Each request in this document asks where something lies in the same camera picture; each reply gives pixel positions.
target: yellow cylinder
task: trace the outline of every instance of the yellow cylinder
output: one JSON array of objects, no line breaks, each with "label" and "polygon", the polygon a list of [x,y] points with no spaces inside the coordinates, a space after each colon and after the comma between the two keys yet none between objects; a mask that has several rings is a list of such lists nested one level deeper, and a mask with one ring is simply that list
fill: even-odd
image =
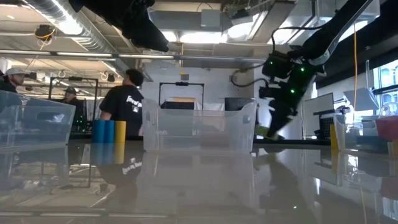
[{"label": "yellow cylinder", "polygon": [[116,143],[114,145],[114,163],[123,164],[124,162],[124,143]]},{"label": "yellow cylinder", "polygon": [[126,122],[116,121],[114,129],[114,142],[125,143],[126,142]]}]

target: ceiling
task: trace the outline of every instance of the ceiling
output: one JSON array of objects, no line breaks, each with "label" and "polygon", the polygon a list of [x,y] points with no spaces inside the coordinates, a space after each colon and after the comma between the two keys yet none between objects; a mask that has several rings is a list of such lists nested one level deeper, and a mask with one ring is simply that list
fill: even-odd
[{"label": "ceiling", "polygon": [[[67,0],[57,0],[65,7]],[[272,46],[267,44],[271,37],[271,31],[279,28],[286,21],[289,21],[291,26],[302,26],[305,21],[309,22],[314,19],[311,15],[311,5],[308,1],[299,0],[294,4],[293,0],[289,1],[267,1],[266,4],[262,1],[223,1],[223,0],[158,0],[150,8],[150,16],[153,23],[164,32],[173,32],[177,37],[181,37],[184,32],[209,32],[206,27],[201,27],[201,11],[204,9],[215,9],[222,11],[221,13],[221,27],[217,29],[223,34],[228,34],[228,43],[224,44],[179,44],[170,45],[171,51],[162,54],[183,54],[183,55],[197,55],[197,56],[212,56],[214,60],[184,60],[183,63],[179,61],[171,61],[177,65],[182,64],[184,67],[201,67],[201,68],[241,68],[248,66],[249,63],[244,62],[220,62],[217,57],[239,57],[239,58],[266,58],[272,51]],[[323,11],[319,15],[327,16],[329,11],[333,11],[333,7],[329,6],[329,2],[337,0],[320,0]],[[50,42],[42,42],[33,35],[39,25],[50,25],[54,27],[54,23],[49,22],[42,14],[33,10],[29,6],[9,5],[10,2],[20,2],[18,0],[0,0],[0,49],[9,50],[42,50],[50,52],[87,52],[87,50],[79,44],[76,35],[64,34],[60,29],[56,29]],[[239,8],[251,6],[252,15],[263,15],[263,21],[259,22],[259,26],[254,32],[251,39],[230,39],[228,29],[232,27],[231,15]],[[85,25],[90,26],[91,31],[97,32],[97,38],[103,39],[105,44],[109,44],[113,53],[125,54],[140,54],[145,51],[147,54],[159,54],[159,52],[147,51],[134,46],[129,40],[123,37],[121,31],[117,28],[107,24],[100,16],[97,16],[87,8],[83,8],[79,13],[75,13],[76,17],[86,20]],[[251,25],[250,32],[253,32],[255,22]],[[286,39],[286,36],[292,36],[294,32],[289,34],[281,32],[279,39]],[[284,42],[279,41],[280,44],[302,44],[311,33],[304,32],[297,35],[295,41]],[[288,45],[278,45],[277,49],[286,52],[290,49]],[[55,75],[61,71],[66,73],[66,76],[80,76],[85,78],[98,78],[100,86],[103,91],[99,95],[106,93],[109,86],[113,86],[121,82],[122,77],[115,75],[116,81],[109,83],[106,81],[107,73],[118,72],[123,73],[116,68],[115,71],[108,62],[99,61],[97,58],[66,58],[66,57],[23,57],[21,55],[7,55],[6,58],[10,61],[13,67],[22,67],[28,71],[45,72],[49,75]],[[123,58],[122,63],[125,67],[141,67],[143,63],[150,63],[150,60],[138,60],[134,58]],[[64,83],[69,85],[86,85],[87,93],[82,93],[86,96],[92,96],[94,90],[92,83],[73,83],[68,80]],[[31,94],[44,94],[48,92],[43,86],[48,85],[48,81],[27,80],[26,85],[40,86],[34,87],[33,91],[20,90],[21,92]],[[62,86],[55,89],[54,94],[61,95]]]}]

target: ductwork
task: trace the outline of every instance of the ductwork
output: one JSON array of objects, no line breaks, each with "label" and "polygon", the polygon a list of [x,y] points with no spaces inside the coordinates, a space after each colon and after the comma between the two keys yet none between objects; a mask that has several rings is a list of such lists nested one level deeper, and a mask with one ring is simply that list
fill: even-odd
[{"label": "ductwork", "polygon": [[[67,0],[23,0],[32,9],[51,22],[66,35],[82,35],[73,38],[89,52],[116,53],[116,49],[103,37],[101,32],[91,23],[84,13],[75,13]],[[112,62],[104,62],[109,69],[121,75],[129,68],[120,58]]]}]

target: red container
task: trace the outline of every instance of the red container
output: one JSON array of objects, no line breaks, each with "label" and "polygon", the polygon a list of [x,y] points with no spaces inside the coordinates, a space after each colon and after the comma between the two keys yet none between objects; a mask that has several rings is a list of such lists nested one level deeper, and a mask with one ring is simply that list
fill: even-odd
[{"label": "red container", "polygon": [[376,120],[379,136],[393,141],[398,140],[398,116],[388,116]]}]

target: black robotic arm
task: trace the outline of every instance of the black robotic arm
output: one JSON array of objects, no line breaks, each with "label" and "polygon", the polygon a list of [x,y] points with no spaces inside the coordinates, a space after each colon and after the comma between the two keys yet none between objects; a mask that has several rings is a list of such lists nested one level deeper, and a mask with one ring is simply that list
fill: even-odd
[{"label": "black robotic arm", "polygon": [[[323,65],[335,51],[340,37],[351,24],[365,11],[373,0],[348,0],[346,4],[326,24],[317,30],[301,48],[283,54],[274,51],[264,63],[262,73],[278,84],[278,88],[268,85],[260,87],[260,98],[273,98],[269,106],[272,119],[267,137],[273,137],[297,115],[299,106],[308,86],[318,73],[324,73]],[[276,82],[275,78],[287,80]]]}]

